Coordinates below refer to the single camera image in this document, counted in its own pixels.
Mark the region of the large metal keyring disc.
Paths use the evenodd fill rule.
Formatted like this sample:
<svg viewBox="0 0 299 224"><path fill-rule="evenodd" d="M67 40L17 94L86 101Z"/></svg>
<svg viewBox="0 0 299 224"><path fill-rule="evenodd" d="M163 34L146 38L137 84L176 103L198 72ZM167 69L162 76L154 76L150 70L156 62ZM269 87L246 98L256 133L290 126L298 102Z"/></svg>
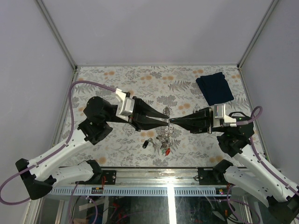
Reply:
<svg viewBox="0 0 299 224"><path fill-rule="evenodd" d="M170 123L170 115L172 109L169 106L166 106L163 109L163 114L168 115L168 119L162 119L162 121L167 122L168 126L160 127L160 133L157 135L156 139L161 143L160 151L166 151L168 148L172 146L171 135L174 132L174 127Z"/></svg>

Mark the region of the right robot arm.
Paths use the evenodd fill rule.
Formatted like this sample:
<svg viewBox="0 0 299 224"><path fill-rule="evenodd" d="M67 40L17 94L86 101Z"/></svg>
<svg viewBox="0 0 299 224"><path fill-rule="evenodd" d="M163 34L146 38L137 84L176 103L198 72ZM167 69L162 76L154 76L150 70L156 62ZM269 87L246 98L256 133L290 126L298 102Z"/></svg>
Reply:
<svg viewBox="0 0 299 224"><path fill-rule="evenodd" d="M289 224L299 214L299 186L270 164L255 148L252 136L257 116L242 112L226 114L225 104L213 105L180 118L170 119L193 134L221 133L222 152L239 161L253 175L242 172L227 160L213 167L218 184L236 185L262 202L280 223Z"/></svg>

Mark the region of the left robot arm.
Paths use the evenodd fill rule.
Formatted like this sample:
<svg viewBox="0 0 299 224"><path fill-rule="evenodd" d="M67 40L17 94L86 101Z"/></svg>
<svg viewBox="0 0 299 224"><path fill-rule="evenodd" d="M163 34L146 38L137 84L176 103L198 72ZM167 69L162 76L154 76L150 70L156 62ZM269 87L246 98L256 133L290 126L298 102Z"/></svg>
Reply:
<svg viewBox="0 0 299 224"><path fill-rule="evenodd" d="M86 160L70 167L64 167L63 164L84 149L104 140L113 130L109 126L110 122L128 123L136 131L168 125L168 115L156 111L140 98L125 98L122 104L125 105L124 112L120 105L112 105L101 97L92 97L84 109L86 119L67 139L34 159L22 158L16 162L31 200L46 196L56 186L73 182L99 184L103 179L103 171L97 161Z"/></svg>

